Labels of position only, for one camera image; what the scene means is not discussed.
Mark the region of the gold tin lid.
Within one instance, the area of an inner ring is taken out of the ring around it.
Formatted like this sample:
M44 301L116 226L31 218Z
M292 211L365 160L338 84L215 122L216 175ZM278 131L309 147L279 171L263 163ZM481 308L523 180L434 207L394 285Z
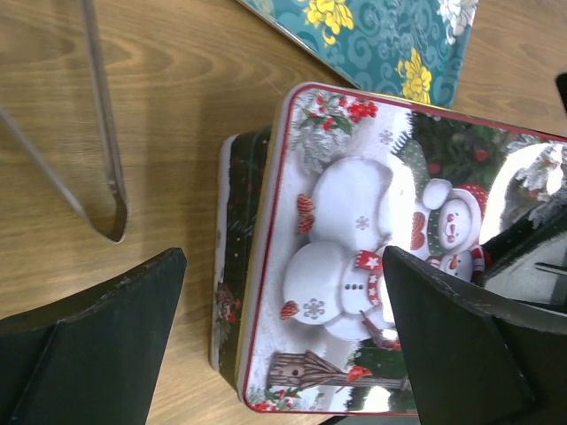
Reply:
M400 247L474 281L564 182L559 135L304 83L269 139L235 374L256 412L416 414L384 276Z

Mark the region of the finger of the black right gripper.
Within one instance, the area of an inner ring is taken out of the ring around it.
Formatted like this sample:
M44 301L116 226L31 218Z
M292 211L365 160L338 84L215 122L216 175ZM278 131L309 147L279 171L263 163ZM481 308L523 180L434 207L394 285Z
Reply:
M523 217L484 244L491 265L480 287L538 305L566 304L566 213L535 225Z

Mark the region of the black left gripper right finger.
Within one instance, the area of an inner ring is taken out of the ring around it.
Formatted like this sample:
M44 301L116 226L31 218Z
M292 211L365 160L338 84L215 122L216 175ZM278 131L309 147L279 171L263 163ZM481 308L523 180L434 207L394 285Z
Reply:
M398 247L384 278L422 424L564 424L566 317Z

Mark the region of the metal serving tongs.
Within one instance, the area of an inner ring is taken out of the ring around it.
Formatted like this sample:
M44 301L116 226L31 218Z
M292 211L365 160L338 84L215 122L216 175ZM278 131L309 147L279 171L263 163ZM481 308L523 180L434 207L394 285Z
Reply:
M1 109L1 122L15 138L20 148L35 163L47 181L65 199L74 212L101 236L112 243L120 243L123 241L126 233L129 209L120 160L120 149L114 125L112 99L98 32L96 8L90 0L80 0L78 6L83 24L92 98L96 107L97 126L103 151L106 184L114 201L114 215L111 227L109 229L101 228L89 217L86 207L63 180L59 178L56 171L48 164L32 140L23 132L5 108Z

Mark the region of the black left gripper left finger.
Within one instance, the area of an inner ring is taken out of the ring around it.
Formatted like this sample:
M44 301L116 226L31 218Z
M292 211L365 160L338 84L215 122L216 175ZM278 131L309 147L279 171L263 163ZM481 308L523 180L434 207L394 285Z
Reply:
M187 259L170 248L1 320L3 424L144 424Z

